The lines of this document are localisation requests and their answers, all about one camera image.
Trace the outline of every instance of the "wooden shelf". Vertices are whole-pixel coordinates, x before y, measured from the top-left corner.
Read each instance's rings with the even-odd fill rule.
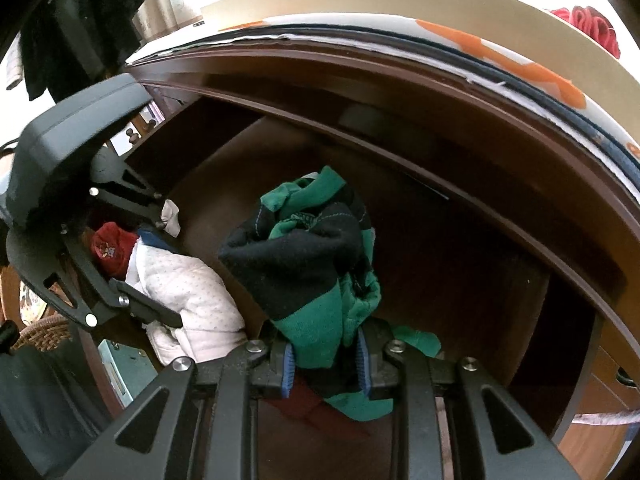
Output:
[[[568,427],[561,424],[563,415],[570,421],[577,412],[598,349],[600,326],[586,301],[553,276],[529,349],[509,390],[557,442]]]
[[[436,333],[447,358],[473,355],[507,384],[536,326],[548,270],[457,203],[324,137],[268,118],[235,136],[172,192],[180,240],[222,273],[256,330],[264,317],[217,250],[263,193],[325,164],[357,190],[376,229],[376,315]]]
[[[199,98],[144,136],[124,159],[158,191],[168,193],[185,174],[258,118],[260,114],[251,110]]]

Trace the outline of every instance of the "red cloth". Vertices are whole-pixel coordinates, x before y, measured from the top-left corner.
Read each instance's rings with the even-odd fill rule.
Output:
[[[551,11],[558,18],[571,23],[578,30],[583,31],[592,40],[599,43],[604,49],[616,59],[620,59],[620,48],[616,39],[616,31],[613,30],[611,22],[593,7],[562,8]]]
[[[350,419],[333,406],[324,402],[305,382],[296,375],[289,399],[268,400],[284,415],[303,420],[325,435],[341,440],[359,440],[369,436],[361,422]]]
[[[133,246],[138,235],[118,227],[116,222],[107,222],[94,233],[91,250],[98,257],[102,270],[118,280],[124,280]]]

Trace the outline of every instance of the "red hat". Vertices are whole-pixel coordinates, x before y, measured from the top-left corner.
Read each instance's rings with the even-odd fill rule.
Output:
[[[107,222],[94,233],[91,249],[106,274],[124,280],[137,240],[137,235],[121,229],[116,222]]]

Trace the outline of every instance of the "metal screw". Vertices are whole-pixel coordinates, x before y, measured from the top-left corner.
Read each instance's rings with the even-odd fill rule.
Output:
[[[462,359],[462,367],[469,372],[475,372],[478,370],[478,360],[472,357],[465,357]]]
[[[84,318],[84,322],[87,326],[94,327],[98,325],[98,318],[94,316],[94,314],[87,314]]]
[[[261,341],[260,339],[251,339],[251,341],[246,342],[245,348],[252,354],[259,354],[266,350],[267,345],[265,345],[264,341]]]
[[[188,357],[175,358],[171,366],[176,372],[183,372],[191,368],[191,359],[189,359]]]
[[[402,352],[404,352],[406,344],[404,341],[400,341],[399,339],[392,339],[386,344],[386,347],[390,352],[393,352],[394,354],[401,354]]]

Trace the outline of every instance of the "orange pattern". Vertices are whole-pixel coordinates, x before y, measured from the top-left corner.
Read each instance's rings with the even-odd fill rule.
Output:
[[[453,28],[444,27],[443,25],[425,22],[423,20],[415,20],[415,22],[422,28],[457,43],[463,52],[471,54],[479,59],[488,59],[493,61],[505,70],[508,70],[508,72],[511,72],[522,79],[536,83],[555,83],[560,92],[560,99],[573,108],[584,109],[587,106],[584,94],[577,89],[571,81],[560,77],[555,72],[552,72],[538,63],[531,62],[527,64],[520,64],[504,54],[496,52],[485,44],[482,44],[481,39],[477,36],[473,36],[472,34],[467,34],[466,32],[455,30]]]
[[[242,23],[241,25],[234,25],[233,27],[221,28],[218,32],[224,32],[225,30],[233,30],[234,28],[257,27],[258,25],[269,25],[269,23],[263,20],[258,20],[257,22]]]
[[[638,148],[635,144],[633,144],[632,142],[628,142],[626,144],[626,148],[633,153],[637,158],[640,158],[640,148]]]

